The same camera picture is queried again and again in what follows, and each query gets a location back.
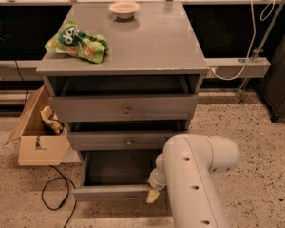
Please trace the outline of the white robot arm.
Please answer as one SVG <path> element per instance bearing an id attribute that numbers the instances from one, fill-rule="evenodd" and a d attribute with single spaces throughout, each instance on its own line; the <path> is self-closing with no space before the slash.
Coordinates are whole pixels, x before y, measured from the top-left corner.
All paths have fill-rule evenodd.
<path id="1" fill-rule="evenodd" d="M 228 138 L 176 135 L 156 158 L 146 201 L 154 202 L 166 189 L 175 228 L 230 228 L 211 175 L 239 163 L 238 145 Z"/>

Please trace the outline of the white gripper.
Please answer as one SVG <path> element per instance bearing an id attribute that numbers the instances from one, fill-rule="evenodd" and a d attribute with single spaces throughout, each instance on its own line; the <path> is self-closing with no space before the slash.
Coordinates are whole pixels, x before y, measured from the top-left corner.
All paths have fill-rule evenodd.
<path id="1" fill-rule="evenodd" d="M 148 183 L 150 184 L 152 189 L 148 190 L 146 202 L 148 204 L 151 204 L 154 203 L 159 197 L 159 190 L 162 190 L 166 186 L 166 179 L 164 173 L 158 168 L 153 169 L 149 176 Z"/>

